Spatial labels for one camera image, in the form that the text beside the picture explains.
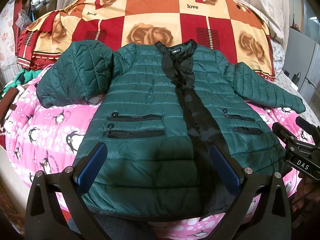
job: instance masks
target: penguin print blanket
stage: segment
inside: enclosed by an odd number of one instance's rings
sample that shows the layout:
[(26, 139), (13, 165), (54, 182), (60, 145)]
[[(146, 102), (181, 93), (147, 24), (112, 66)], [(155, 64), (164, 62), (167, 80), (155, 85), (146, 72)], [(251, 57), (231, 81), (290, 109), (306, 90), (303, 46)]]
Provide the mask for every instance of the penguin print blanket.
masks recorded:
[[(51, 65), (45, 67), (22, 93), (16, 103), (16, 109), (11, 112), (5, 123), (8, 158), (16, 173), (29, 187), (38, 170), (51, 174), (61, 172), (66, 166), (72, 165), (89, 123), (104, 97), (101, 95), (91, 98), (89, 104), (43, 108), (36, 96), (35, 85), (50, 67)], [(274, 122), (280, 122), (298, 139), (312, 143), (310, 135), (295, 124), (297, 114), (291, 109), (263, 109), (249, 105), (270, 128)], [(284, 182), (288, 194), (293, 194), (299, 182), (297, 171), (293, 170), (286, 175)], [(67, 211), (61, 193), (58, 193), (57, 197), (62, 209)], [(252, 201), (246, 221), (251, 219), (258, 199), (256, 197)], [(198, 222), (198, 219), (169, 222), (165, 223), (164, 227), (164, 223), (152, 224), (161, 238), (196, 240), (209, 234), (222, 215), (211, 216), (201, 222)]]

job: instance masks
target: black collar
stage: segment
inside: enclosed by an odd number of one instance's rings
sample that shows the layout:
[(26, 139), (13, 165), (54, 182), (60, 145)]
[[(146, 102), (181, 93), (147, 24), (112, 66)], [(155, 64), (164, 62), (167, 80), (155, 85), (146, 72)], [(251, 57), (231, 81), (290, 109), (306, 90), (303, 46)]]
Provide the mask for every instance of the black collar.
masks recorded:
[(192, 43), (191, 47), (188, 49), (183, 50), (181, 53), (177, 54), (178, 58), (182, 61), (185, 60), (186, 58), (192, 56), (192, 54), (195, 52), (198, 44), (193, 40), (189, 40), (185, 43), (181, 43), (178, 45), (174, 45), (172, 47), (166, 47), (164, 44), (161, 43), (161, 41), (157, 41), (155, 43), (155, 46), (157, 47), (157, 49), (163, 54), (167, 54), (171, 59), (175, 59), (177, 57), (175, 57), (175, 55), (173, 55), (172, 53), (170, 53), (169, 50), (174, 50), (175, 48), (181, 47), (181, 46), (186, 46), (189, 43)]

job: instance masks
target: zippered pocket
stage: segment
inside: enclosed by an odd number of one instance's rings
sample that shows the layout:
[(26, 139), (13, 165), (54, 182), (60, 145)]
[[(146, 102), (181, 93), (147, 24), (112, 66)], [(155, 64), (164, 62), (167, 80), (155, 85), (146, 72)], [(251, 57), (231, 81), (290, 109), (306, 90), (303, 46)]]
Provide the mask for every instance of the zippered pocket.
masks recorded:
[(130, 116), (130, 115), (119, 115), (118, 112), (113, 112), (108, 118), (109, 121), (113, 122), (143, 122), (152, 120), (162, 120), (161, 115), (147, 114), (143, 116)]
[(233, 130), (238, 133), (259, 135), (262, 131), (259, 128), (249, 128), (249, 127), (233, 127)]
[(243, 121), (255, 122), (255, 120), (250, 117), (243, 117), (238, 114), (228, 114), (228, 110), (226, 108), (223, 108), (222, 111), (224, 112), (225, 117), (228, 119), (239, 119), (239, 120), (243, 120)]
[(147, 129), (140, 131), (112, 130), (114, 127), (115, 125), (113, 123), (108, 124), (105, 137), (112, 139), (138, 139), (165, 135), (163, 129)]

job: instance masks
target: jacket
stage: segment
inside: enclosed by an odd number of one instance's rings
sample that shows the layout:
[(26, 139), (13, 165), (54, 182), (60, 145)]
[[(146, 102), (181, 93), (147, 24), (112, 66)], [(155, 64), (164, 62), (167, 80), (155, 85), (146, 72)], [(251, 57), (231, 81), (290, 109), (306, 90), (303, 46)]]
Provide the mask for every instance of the jacket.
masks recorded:
[(285, 150), (245, 100), (305, 111), (301, 98), (190, 40), (167, 48), (73, 42), (39, 82), (44, 107), (106, 96), (75, 163), (97, 142), (108, 158), (85, 204), (96, 213), (169, 221), (224, 212), (232, 203), (212, 166), (219, 143), (242, 167), (284, 173)]

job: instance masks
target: bolt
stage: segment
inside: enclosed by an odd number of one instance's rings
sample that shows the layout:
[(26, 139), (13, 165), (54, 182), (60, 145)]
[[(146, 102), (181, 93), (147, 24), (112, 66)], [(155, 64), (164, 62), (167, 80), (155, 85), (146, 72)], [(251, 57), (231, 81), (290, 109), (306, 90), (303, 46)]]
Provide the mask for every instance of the bolt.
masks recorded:
[(68, 166), (68, 167), (66, 167), (66, 168), (64, 169), (64, 171), (65, 171), (66, 173), (70, 173), (71, 171), (73, 171), (73, 167), (72, 167), (72, 166)]
[(43, 174), (43, 171), (37, 171), (37, 172), (36, 172), (36, 177), (39, 178), (40, 176), (42, 176), (42, 174)]
[(281, 178), (281, 174), (279, 172), (275, 172), (275, 176), (279, 179)]
[(251, 168), (247, 167), (247, 168), (244, 168), (244, 172), (247, 174), (251, 174), (253, 172), (253, 170)]

